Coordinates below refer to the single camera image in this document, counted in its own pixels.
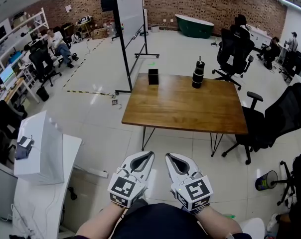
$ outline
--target green bathtub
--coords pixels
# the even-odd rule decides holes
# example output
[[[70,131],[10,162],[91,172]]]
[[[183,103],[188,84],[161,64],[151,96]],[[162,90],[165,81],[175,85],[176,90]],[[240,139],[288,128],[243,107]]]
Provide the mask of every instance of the green bathtub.
[[[212,30],[214,29],[213,23],[184,15],[176,14],[175,16],[177,18],[178,26],[184,35],[205,39],[211,36]]]

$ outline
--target black metal table leg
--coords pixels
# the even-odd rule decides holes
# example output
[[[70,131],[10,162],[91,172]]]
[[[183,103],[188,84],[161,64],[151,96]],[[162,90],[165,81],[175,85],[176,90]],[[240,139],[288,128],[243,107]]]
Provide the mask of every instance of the black metal table leg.
[[[211,156],[213,157],[215,155],[215,152],[220,144],[221,138],[224,136],[224,134],[221,135],[218,143],[217,143],[217,138],[218,138],[218,134],[216,134],[216,139],[215,139],[215,144],[214,144],[214,149],[212,149],[212,137],[211,137],[211,133],[210,133],[210,146],[211,146]]]
[[[144,151],[144,148],[145,148],[146,144],[148,143],[148,141],[150,140],[152,133],[154,133],[154,131],[155,131],[155,128],[156,128],[156,127],[154,127],[154,129],[152,130],[152,132],[151,132],[151,134],[150,134],[149,138],[147,139],[147,141],[146,141],[146,143],[145,143],[145,145],[144,145],[145,131],[146,131],[146,126],[144,126],[144,129],[143,129],[143,143],[142,143],[142,151]]]

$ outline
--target forearm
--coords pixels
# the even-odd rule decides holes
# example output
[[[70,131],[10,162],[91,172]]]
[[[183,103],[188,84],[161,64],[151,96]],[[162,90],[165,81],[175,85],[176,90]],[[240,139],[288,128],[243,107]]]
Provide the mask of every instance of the forearm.
[[[242,233],[237,222],[223,216],[210,206],[197,214],[196,218],[213,239],[225,239],[229,234]]]
[[[124,210],[124,208],[110,203],[106,208],[100,211],[96,217],[84,223],[76,235],[84,236],[88,239],[109,238]]]

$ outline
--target trash can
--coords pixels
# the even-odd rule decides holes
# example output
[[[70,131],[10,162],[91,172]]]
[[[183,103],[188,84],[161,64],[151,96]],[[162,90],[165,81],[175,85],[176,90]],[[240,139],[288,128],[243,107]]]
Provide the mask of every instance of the trash can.
[[[256,190],[273,189],[277,185],[277,183],[273,183],[274,181],[278,181],[278,175],[275,171],[270,171],[256,180]]]
[[[48,100],[50,97],[44,87],[39,88],[36,93],[42,99],[43,102]]]

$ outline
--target ceiling light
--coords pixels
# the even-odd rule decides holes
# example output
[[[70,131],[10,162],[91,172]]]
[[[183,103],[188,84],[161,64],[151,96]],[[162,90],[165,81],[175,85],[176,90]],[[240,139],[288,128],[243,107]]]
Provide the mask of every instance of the ceiling light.
[[[294,7],[294,8],[296,8],[296,9],[299,9],[299,10],[301,10],[301,7],[299,6],[299,5],[296,5],[295,3],[293,3],[293,2],[290,2],[290,1],[288,1],[288,0],[281,0],[283,3],[285,3],[286,5],[290,5],[290,6],[292,6],[292,7]]]

